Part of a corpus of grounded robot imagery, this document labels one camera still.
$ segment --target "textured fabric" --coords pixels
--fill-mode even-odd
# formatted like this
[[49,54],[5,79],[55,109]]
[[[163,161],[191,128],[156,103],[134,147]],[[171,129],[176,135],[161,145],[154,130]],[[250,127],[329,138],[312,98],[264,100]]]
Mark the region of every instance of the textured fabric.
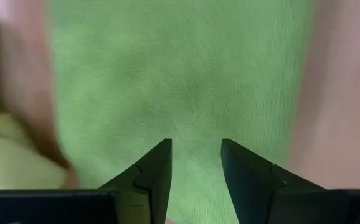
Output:
[[236,223],[232,138],[283,164],[313,0],[53,0],[58,129],[84,187],[173,138],[168,218]]

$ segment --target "pink surface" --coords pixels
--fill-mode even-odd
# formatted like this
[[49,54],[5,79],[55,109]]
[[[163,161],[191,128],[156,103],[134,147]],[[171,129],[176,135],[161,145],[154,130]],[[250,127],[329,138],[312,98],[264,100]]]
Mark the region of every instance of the pink surface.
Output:
[[0,106],[26,125],[41,153],[67,166],[54,130],[44,3],[0,0]]
[[360,1],[319,1],[290,169],[325,187],[360,187]]

